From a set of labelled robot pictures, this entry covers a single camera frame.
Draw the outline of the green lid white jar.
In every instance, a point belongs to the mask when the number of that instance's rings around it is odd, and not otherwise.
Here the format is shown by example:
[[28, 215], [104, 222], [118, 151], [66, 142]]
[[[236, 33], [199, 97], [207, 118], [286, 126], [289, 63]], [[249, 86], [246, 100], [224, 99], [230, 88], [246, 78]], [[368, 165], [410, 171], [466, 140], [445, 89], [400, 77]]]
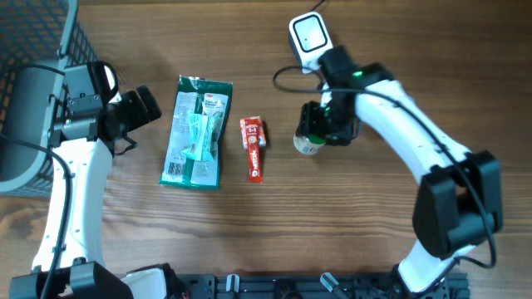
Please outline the green lid white jar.
[[293, 137], [293, 145], [297, 151], [301, 154], [313, 155], [318, 152], [318, 150], [323, 147], [327, 141], [323, 138], [320, 138], [316, 135], [297, 135]]

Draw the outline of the green white plastic package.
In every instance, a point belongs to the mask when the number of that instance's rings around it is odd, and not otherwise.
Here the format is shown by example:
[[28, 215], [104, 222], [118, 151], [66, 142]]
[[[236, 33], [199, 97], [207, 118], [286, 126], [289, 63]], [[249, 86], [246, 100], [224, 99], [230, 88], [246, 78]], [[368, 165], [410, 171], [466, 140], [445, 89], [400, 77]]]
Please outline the green white plastic package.
[[219, 188], [219, 148], [233, 87], [226, 81], [180, 78], [160, 184], [188, 189]]

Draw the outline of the red Nescafe coffee stick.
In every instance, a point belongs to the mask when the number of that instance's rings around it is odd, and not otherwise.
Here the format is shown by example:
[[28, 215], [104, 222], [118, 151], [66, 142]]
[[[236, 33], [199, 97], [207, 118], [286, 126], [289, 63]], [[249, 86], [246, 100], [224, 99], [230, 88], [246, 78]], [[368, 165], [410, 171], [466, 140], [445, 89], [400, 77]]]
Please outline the red Nescafe coffee stick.
[[252, 183], [263, 182], [263, 171], [260, 161], [260, 150], [258, 132], [256, 131], [257, 125], [251, 122], [247, 123], [248, 135], [248, 157], [249, 157], [249, 181]]

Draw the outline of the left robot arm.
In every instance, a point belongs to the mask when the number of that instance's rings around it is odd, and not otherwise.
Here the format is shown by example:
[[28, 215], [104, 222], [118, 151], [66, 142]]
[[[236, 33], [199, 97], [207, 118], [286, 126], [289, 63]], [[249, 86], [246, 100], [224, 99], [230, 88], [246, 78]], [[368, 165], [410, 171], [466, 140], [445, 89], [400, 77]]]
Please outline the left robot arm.
[[42, 243], [31, 273], [14, 277], [11, 298], [187, 298], [190, 292], [167, 263], [118, 277], [101, 251], [103, 197], [115, 142], [161, 116], [147, 86], [119, 92], [105, 61], [60, 72], [66, 98], [53, 111], [46, 146], [2, 135], [4, 141], [51, 158], [52, 196]]

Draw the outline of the red white tissue pack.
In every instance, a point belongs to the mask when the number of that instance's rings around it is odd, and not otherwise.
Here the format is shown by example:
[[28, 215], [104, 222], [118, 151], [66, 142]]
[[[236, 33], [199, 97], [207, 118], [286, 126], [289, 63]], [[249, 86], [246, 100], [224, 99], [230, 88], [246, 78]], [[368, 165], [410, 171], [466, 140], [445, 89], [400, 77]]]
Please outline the red white tissue pack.
[[260, 116], [251, 116], [248, 118], [243, 118], [239, 121], [244, 149], [245, 150], [248, 149], [248, 135], [249, 135], [249, 131], [247, 129], [248, 122], [251, 122], [252, 124], [257, 125], [256, 131], [258, 132], [259, 146], [261, 148], [265, 148], [267, 145], [267, 139], [265, 135], [264, 123], [262, 122], [262, 119]]

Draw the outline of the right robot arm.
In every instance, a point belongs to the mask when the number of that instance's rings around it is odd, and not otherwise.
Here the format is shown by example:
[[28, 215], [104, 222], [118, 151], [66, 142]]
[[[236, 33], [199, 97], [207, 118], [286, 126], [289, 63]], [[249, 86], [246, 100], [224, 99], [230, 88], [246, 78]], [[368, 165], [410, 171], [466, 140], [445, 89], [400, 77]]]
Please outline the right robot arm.
[[412, 214], [416, 242], [396, 267], [400, 294], [423, 297], [435, 291], [451, 269], [470, 262], [482, 243], [496, 263], [495, 233], [503, 227], [500, 163], [484, 150], [471, 152], [421, 111], [382, 64], [358, 66], [345, 47], [325, 51], [303, 72], [320, 80], [319, 102], [302, 108], [295, 136], [305, 154], [324, 145], [347, 146], [361, 124], [372, 127], [403, 160], [418, 185]]

